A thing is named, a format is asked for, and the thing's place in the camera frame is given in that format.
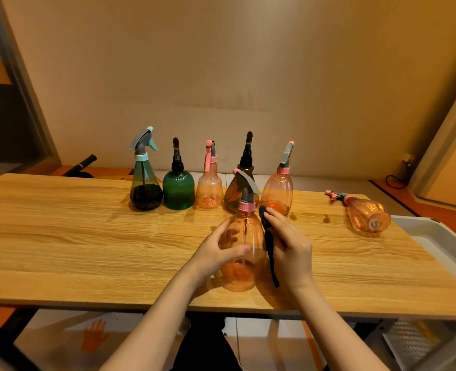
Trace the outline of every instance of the black nozzle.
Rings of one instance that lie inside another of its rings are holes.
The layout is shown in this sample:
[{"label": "black nozzle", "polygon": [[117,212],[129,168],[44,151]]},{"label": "black nozzle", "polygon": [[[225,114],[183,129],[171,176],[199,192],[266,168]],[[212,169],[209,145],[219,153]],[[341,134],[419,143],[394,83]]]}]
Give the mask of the black nozzle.
[{"label": "black nozzle", "polygon": [[252,132],[247,133],[247,139],[245,139],[245,149],[243,155],[240,158],[240,168],[250,169],[252,168]]},{"label": "black nozzle", "polygon": [[173,162],[171,163],[171,170],[179,173],[183,172],[182,156],[180,155],[180,141],[178,138],[173,138]]}]

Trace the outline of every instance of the black cloth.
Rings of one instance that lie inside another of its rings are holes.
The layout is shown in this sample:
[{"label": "black cloth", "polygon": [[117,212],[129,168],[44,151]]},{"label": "black cloth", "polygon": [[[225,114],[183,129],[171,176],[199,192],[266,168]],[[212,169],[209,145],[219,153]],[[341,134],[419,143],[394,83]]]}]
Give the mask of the black cloth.
[{"label": "black cloth", "polygon": [[225,317],[187,313],[192,325],[183,338],[171,371],[242,371],[223,334]]},{"label": "black cloth", "polygon": [[271,277],[273,278],[274,286],[279,287],[280,282],[278,278],[276,278],[276,274],[274,273],[274,240],[273,234],[268,231],[269,228],[273,227],[269,221],[266,220],[264,217],[264,212],[266,211],[266,206],[259,207],[259,216],[261,218],[262,227],[264,228],[264,241],[266,243],[266,250],[268,251],[269,256],[269,267],[271,268]]}]

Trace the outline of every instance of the person's leg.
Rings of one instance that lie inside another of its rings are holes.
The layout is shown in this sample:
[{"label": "person's leg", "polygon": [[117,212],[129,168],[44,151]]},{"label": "person's leg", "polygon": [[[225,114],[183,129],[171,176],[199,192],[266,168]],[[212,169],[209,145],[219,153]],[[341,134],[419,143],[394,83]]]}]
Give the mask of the person's leg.
[{"label": "person's leg", "polygon": [[192,325],[180,344],[172,371],[241,371],[222,331],[225,317],[211,313],[187,313],[187,316]]}]

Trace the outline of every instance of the wooden table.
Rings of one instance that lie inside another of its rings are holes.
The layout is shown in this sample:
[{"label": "wooden table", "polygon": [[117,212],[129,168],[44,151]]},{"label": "wooden table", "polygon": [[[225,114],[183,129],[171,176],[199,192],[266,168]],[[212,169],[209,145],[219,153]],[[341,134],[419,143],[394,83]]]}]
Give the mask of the wooden table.
[{"label": "wooden table", "polygon": [[[222,208],[138,212],[130,182],[0,176],[0,305],[145,310],[224,218]],[[456,280],[398,225],[355,230],[340,203],[296,191],[289,218],[314,243],[314,276],[345,316],[456,319]],[[268,271],[233,293],[208,283],[193,310],[296,314]]]}]

